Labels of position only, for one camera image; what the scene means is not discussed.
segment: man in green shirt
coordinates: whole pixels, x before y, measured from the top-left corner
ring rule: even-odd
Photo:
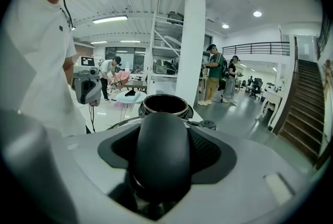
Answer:
[[[212,103],[212,97],[217,90],[219,81],[222,75],[223,56],[217,50],[216,45],[212,44],[207,48],[213,56],[210,58],[209,63],[206,67],[209,68],[209,75],[206,86],[206,94],[204,100],[198,102],[201,106],[207,106]]]

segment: gray floor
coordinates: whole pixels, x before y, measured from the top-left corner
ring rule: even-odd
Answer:
[[[265,118],[256,121],[262,101],[249,97],[243,90],[235,94],[238,104],[212,102],[208,106],[194,106],[204,120],[214,121],[218,130],[224,133],[252,140],[270,147],[293,167],[304,174],[311,175],[314,170],[308,159],[289,141],[268,131],[267,124],[272,116],[268,111]]]

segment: sneaker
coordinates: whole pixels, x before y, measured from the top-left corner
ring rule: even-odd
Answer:
[[[201,105],[201,106],[207,106],[208,105],[208,103],[206,101],[204,101],[204,100],[200,100],[198,102],[198,104]]]

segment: white t-shirt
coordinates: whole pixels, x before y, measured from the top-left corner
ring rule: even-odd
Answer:
[[[62,65],[76,54],[66,15],[47,0],[13,0],[4,29],[36,71],[20,107],[62,136],[86,133],[85,119],[73,104]]]
[[[114,72],[114,67],[112,65],[112,60],[105,60],[103,61],[103,63],[100,65],[99,69],[102,72],[102,77],[103,77],[103,73],[108,74],[109,72],[113,71]]]

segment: tan pants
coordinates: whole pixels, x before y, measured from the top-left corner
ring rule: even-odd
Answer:
[[[204,100],[212,100],[212,97],[217,90],[217,87],[219,85],[219,79],[218,78],[208,78],[207,79],[207,86],[206,86],[206,95],[204,96]]]

